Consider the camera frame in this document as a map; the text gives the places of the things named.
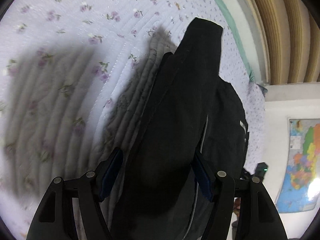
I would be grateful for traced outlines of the person right hand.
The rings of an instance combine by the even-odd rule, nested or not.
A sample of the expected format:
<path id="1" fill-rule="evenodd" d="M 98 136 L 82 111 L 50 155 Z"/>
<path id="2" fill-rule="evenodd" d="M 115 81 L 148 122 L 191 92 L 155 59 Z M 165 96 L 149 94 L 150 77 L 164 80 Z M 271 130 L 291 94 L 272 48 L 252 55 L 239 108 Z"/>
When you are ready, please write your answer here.
<path id="1" fill-rule="evenodd" d="M 232 223 L 233 228 L 237 228 L 240 215 L 241 198 L 236 198 L 233 205 L 233 213 L 236 215 L 236 221 Z"/>

